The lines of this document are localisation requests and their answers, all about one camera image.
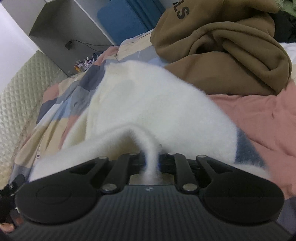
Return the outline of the grey wall cabinet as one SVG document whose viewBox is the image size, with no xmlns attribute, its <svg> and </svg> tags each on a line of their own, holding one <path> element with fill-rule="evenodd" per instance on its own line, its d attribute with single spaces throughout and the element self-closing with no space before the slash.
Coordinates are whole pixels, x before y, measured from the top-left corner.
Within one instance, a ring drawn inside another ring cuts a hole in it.
<svg viewBox="0 0 296 241">
<path fill-rule="evenodd" d="M 107 1 L 1 1 L 24 33 L 67 76 L 77 60 L 114 45 L 96 17 Z"/>
</svg>

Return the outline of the clutter of small bedside items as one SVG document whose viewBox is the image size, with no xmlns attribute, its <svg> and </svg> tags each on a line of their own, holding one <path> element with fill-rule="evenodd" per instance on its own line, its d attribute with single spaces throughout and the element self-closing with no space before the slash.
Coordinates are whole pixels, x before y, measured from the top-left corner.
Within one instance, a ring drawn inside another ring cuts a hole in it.
<svg viewBox="0 0 296 241">
<path fill-rule="evenodd" d="M 77 60 L 74 64 L 74 69 L 78 73 L 81 73 L 87 71 L 92 65 L 100 66 L 99 57 L 101 54 L 101 52 L 95 52 L 91 57 L 86 57 L 86 59 L 83 59 L 82 61 Z"/>
</svg>

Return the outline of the green fleece garment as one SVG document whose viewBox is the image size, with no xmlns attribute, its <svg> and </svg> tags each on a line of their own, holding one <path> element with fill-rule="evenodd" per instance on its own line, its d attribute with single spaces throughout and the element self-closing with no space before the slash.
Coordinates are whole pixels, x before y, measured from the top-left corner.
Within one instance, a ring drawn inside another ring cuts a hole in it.
<svg viewBox="0 0 296 241">
<path fill-rule="evenodd" d="M 277 0 L 280 10 L 296 17 L 296 0 Z"/>
</svg>

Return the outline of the brown hoodie with lettering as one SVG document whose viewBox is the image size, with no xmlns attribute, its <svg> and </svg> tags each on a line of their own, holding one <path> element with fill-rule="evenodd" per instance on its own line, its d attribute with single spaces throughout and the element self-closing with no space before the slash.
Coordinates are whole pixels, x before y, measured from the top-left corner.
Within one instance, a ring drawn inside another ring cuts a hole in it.
<svg viewBox="0 0 296 241">
<path fill-rule="evenodd" d="M 275 1 L 179 1 L 150 41 L 166 69 L 207 94 L 277 95 L 292 72 L 274 39 Z"/>
</svg>

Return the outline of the white fluffy sweater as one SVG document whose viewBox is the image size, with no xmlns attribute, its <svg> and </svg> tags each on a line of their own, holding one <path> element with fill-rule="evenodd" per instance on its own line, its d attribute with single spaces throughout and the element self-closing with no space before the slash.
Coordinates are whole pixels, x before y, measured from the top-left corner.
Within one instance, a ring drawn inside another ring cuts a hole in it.
<svg viewBox="0 0 296 241">
<path fill-rule="evenodd" d="M 138 175 L 144 185 L 161 182 L 161 153 L 206 155 L 270 179 L 260 156 L 237 157 L 239 144 L 249 145 L 248 138 L 203 91 L 156 65 L 110 63 L 62 149 L 37 161 L 29 181 L 100 156 L 136 152 L 144 154 Z"/>
</svg>

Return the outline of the patchwork colourful bed quilt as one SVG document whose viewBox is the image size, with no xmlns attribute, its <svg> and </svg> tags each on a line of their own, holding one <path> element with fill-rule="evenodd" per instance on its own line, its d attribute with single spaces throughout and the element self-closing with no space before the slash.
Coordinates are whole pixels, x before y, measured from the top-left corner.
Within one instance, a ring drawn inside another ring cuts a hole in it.
<svg viewBox="0 0 296 241">
<path fill-rule="evenodd" d="M 166 69 L 150 42 L 150 33 L 110 47 L 93 65 L 48 88 L 43 95 L 36 126 L 27 135 L 14 160 L 11 178 L 23 174 L 29 180 L 37 161 L 62 149 L 71 128 L 102 82 L 110 63 L 140 61 Z M 270 179 L 286 198 L 295 196 L 295 82 L 279 95 L 207 95 L 244 133 L 249 145 L 239 144 L 237 157 L 260 156 Z"/>
</svg>

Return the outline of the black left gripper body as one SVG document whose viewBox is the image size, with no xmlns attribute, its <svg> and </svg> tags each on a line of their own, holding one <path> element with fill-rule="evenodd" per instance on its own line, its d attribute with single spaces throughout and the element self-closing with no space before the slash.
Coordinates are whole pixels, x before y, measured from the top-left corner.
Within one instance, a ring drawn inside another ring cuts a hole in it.
<svg viewBox="0 0 296 241">
<path fill-rule="evenodd" d="M 23 174 L 19 174 L 10 184 L 1 190 L 1 224 L 9 223 L 16 227 L 18 211 L 15 204 L 15 195 L 25 183 Z"/>
</svg>

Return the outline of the blue cushioned chair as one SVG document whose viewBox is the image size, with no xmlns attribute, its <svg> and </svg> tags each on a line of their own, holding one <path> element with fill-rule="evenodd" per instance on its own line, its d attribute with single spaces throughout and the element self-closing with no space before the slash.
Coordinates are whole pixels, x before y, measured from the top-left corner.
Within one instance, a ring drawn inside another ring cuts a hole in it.
<svg viewBox="0 0 296 241">
<path fill-rule="evenodd" d="M 149 31 L 128 1 L 110 1 L 97 18 L 116 45 Z"/>
</svg>

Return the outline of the blue curtain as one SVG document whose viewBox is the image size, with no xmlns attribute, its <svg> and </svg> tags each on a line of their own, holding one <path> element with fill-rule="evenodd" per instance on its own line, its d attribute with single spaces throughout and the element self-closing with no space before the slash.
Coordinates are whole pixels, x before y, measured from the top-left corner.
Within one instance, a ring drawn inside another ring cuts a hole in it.
<svg viewBox="0 0 296 241">
<path fill-rule="evenodd" d="M 136 15 L 148 30 L 153 29 L 165 11 L 158 0 L 127 0 Z"/>
</svg>

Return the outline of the beige quilted headboard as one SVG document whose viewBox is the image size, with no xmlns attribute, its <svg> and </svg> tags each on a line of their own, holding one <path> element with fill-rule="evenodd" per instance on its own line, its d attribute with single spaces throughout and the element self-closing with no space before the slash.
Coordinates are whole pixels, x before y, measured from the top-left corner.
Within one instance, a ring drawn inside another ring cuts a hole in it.
<svg viewBox="0 0 296 241">
<path fill-rule="evenodd" d="M 49 57 L 37 51 L 1 92 L 1 188 L 8 184 L 16 154 L 36 124 L 44 92 L 66 78 Z"/>
</svg>

